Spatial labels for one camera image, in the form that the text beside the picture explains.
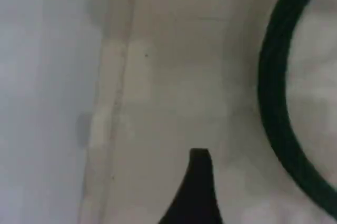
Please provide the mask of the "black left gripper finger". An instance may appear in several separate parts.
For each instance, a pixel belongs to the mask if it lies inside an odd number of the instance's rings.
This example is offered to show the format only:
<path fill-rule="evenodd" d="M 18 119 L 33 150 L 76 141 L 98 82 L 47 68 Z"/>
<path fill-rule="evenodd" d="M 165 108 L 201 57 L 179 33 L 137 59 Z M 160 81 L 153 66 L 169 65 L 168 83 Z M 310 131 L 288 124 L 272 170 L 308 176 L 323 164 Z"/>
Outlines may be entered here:
<path fill-rule="evenodd" d="M 159 223 L 222 222 L 210 152 L 193 148 L 182 183 Z"/>

